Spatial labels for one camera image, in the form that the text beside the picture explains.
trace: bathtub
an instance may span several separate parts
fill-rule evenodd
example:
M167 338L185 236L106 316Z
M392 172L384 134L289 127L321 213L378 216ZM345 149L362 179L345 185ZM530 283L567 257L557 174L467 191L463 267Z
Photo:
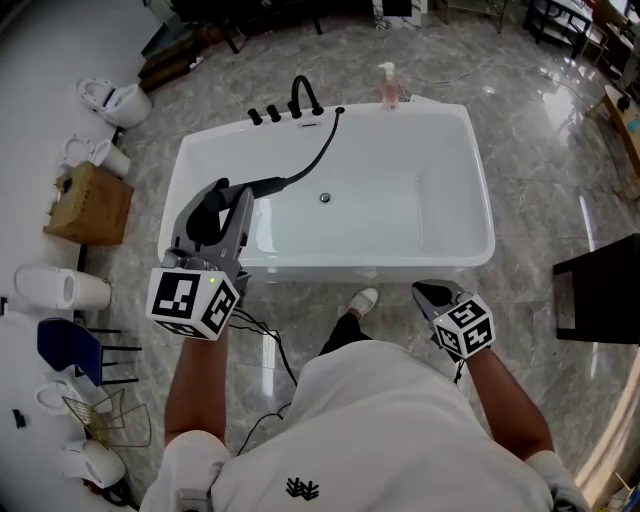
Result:
M241 256L258 280L411 280L425 267L486 263L495 236L473 128L461 105L344 105L324 158L303 180L255 202ZM335 107L185 137L167 195L158 257L177 214L218 178L288 177L325 143ZM322 202L320 196L330 200Z

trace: marble floor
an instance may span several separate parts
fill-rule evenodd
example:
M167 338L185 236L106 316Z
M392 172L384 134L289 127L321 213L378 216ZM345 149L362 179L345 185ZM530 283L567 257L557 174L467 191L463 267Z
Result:
M192 73L154 92L151 116L122 140L133 162L128 181L135 187L125 239L119 247L90 248L87 271L107 278L114 289L112 303L98 321L124 329L125 342L144 349L135 367L141 380L127 389L130 400L147 404L153 439L147 449L121 450L138 498L161 460L162 415L181 346L180 338L144 316L180 141L191 131L246 118L253 106L274 103L284 109L299 73L307 75L325 105L379 101L377 65L387 60L396 63L406 95L466 106L489 186L496 229L493 258L474 269L425 269L425 278L455 279L477 290L491 306L495 350L542 409L557 451L572 471L585 471L606 430L627 387L637 348L557 340L551 266L589 251L580 198L596 247L640 225L636 204L614 194L633 176L621 141L603 114L584 118L607 78L590 61L571 61L567 49L535 45L513 21L505 23L502 34L487 19L463 14L452 17L448 26L430 15L419 31L376 31L371 25L372 20L326 19L322 36L310 24L262 35L247 40L237 56L218 45ZM450 83L428 83L471 70ZM319 352L360 287L253 282L245 309L280 331L291 366L299 371ZM409 286L388 283L379 288L380 302L362 322L363 330L408 348L452 376L447 356L428 340ZM231 452L260 416L293 396L294 387L274 353L260 335L232 333L227 384ZM481 414L467 377L461 386ZM633 414L635 432L639 418ZM279 428L279 420L269 418L249 447ZM143 430L134 421L126 436L137 442ZM633 435L637 441L638 434Z

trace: shoe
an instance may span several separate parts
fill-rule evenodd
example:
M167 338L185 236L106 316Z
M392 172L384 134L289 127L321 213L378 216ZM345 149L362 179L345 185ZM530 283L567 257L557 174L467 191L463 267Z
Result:
M375 288L365 288L359 291L356 296L351 299L349 309L355 309L360 313L360 318L373 309L378 302L378 290Z

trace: pink soap bottle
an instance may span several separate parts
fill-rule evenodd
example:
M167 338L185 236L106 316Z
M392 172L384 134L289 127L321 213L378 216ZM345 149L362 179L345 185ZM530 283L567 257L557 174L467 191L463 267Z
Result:
M394 75L393 62L385 62L378 67L384 68L384 80L382 81L382 106L387 109L398 107L398 81Z

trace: black faucet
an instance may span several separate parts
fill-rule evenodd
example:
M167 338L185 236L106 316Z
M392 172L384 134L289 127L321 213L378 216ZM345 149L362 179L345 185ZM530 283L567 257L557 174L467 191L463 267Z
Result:
M311 113L314 116L320 116L324 112L324 109L318 103L316 99L316 95L313 94L313 89L311 88L311 84L307 77L304 75L298 75L293 80L293 85L291 86L291 101L287 103L289 110L291 111L291 117L294 119L298 119L302 116L302 112L300 112L300 102L298 101L298 90L300 89L300 84L304 85L304 88L307 91L307 96L311 100Z

